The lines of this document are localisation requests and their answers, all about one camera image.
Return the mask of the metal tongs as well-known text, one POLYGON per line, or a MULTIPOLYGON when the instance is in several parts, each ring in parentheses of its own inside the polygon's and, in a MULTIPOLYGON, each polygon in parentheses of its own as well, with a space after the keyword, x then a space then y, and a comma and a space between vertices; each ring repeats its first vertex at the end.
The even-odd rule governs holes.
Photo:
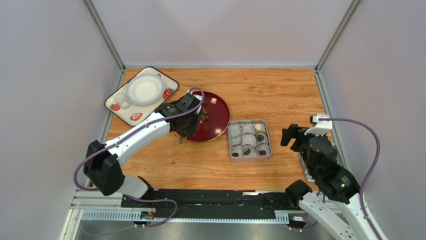
POLYGON ((187 115, 184 120, 183 127, 178 130, 179 134, 179 144, 183 143, 183 140, 188 136, 195 136, 197 126, 203 116, 203 113, 194 113, 187 115))

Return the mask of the dark red round plate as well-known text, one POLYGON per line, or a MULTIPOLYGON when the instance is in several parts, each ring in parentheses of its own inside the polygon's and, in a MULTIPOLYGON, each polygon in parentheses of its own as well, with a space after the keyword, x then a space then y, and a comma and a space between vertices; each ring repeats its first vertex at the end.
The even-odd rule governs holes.
POLYGON ((187 141, 194 143, 209 142, 222 135, 231 120, 231 111, 224 99, 219 95, 205 91, 202 110, 202 118, 197 125, 195 135, 188 136, 187 141), (212 98, 217 99, 216 104, 212 104, 212 98))

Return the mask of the pink square tin box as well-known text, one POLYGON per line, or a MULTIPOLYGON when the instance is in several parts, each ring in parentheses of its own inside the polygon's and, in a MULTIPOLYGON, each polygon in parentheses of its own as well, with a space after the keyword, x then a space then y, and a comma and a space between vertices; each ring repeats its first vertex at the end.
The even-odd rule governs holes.
POLYGON ((272 143, 268 125, 264 120, 237 120, 230 121, 227 125, 229 159, 234 163, 266 161, 272 155, 272 143), (261 124, 262 129, 257 131, 255 124, 261 124), (257 135, 264 135, 263 141, 257 141, 257 135), (266 155, 259 155, 259 151, 265 150, 266 155))

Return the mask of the silver tin lid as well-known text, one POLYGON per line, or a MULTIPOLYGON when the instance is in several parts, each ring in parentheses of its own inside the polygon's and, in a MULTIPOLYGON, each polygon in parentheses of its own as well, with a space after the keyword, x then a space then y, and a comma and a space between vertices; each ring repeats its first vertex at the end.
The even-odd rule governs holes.
POLYGON ((314 182, 315 182, 315 180, 312 178, 312 176, 311 176, 311 175, 309 175, 309 173, 308 173, 308 169, 307 169, 307 167, 306 167, 306 165, 305 165, 304 159, 303 159, 302 154, 301 154, 300 152, 298 153, 298 157, 299 157, 299 160, 300 160, 300 165, 301 165, 301 168, 302 168, 302 171, 303 171, 303 174, 304 174, 305 179, 306 179, 309 183, 314 183, 314 182))

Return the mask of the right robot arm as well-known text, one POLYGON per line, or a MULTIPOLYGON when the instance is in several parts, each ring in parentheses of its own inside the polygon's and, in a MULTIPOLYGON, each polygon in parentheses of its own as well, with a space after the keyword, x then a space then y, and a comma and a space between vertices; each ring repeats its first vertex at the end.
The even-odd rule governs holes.
POLYGON ((330 128, 291 124, 282 129, 281 146, 300 153, 306 170, 323 196, 343 214, 336 215, 302 180, 285 189, 285 201, 293 209, 312 216, 336 240, 385 240, 387 237, 365 205, 362 188, 353 174, 338 164, 338 151, 326 137, 330 128))

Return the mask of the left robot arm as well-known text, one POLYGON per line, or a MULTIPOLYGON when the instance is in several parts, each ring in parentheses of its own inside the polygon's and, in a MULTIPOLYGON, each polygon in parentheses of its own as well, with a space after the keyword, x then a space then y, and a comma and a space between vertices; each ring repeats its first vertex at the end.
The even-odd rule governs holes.
POLYGON ((85 160, 78 166, 94 184, 92 191, 103 196, 114 193, 140 199, 151 186, 141 177, 124 173, 122 166, 152 141, 176 132, 193 136, 203 113, 205 94, 190 89, 180 100, 157 107, 143 122, 124 134, 101 143, 89 144, 85 160))

